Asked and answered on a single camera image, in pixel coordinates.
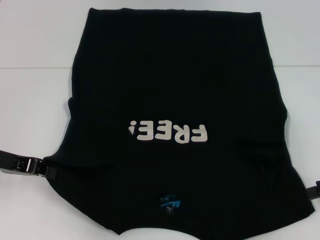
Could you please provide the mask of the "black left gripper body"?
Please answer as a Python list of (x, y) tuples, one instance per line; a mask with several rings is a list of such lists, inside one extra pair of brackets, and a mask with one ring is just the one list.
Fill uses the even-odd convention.
[(38, 176), (41, 162), (40, 158), (0, 151), (0, 171), (3, 173)]

